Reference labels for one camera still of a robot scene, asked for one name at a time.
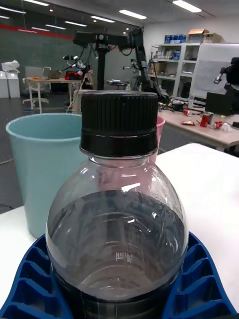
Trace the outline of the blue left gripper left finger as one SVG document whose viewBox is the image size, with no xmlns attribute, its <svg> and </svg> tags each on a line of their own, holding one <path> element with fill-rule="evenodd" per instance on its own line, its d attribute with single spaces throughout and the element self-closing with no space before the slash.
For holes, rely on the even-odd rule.
<svg viewBox="0 0 239 319">
<path fill-rule="evenodd" d="M 54 279 L 45 236 L 25 253 L 10 293 L 0 310 L 2 319 L 71 319 L 72 313 Z"/>
</svg>

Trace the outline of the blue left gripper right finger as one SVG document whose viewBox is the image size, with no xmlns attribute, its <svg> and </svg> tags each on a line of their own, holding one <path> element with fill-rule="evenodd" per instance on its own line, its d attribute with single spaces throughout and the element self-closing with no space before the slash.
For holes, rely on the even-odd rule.
<svg viewBox="0 0 239 319">
<path fill-rule="evenodd" d="M 212 257 L 203 243 L 189 233 L 185 261 L 165 305 L 165 317 L 224 319 L 236 314 Z"/>
</svg>

